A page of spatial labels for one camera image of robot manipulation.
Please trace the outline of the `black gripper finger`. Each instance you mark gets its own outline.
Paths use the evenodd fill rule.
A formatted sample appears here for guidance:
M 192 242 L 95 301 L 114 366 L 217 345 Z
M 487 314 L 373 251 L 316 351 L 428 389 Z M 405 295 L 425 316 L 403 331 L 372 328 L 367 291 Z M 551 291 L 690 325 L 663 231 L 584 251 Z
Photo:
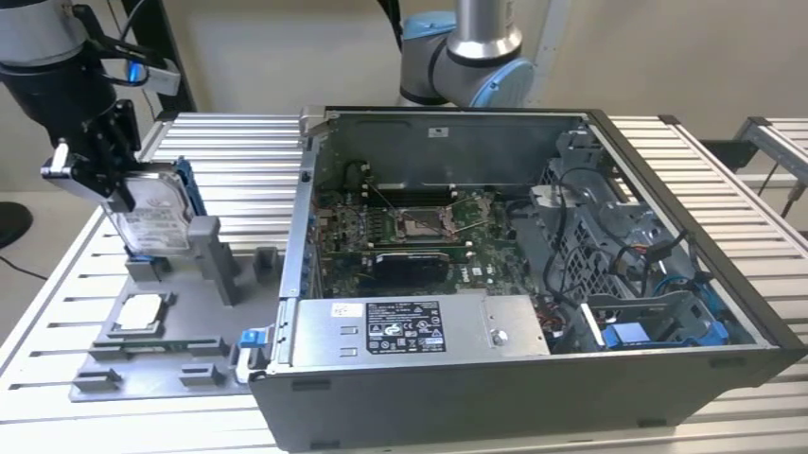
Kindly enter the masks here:
M 113 164 L 77 158 L 73 162 L 73 194 L 105 203 L 113 212 L 131 212 L 134 197 L 126 175 L 137 169 L 134 158 L 115 158 Z

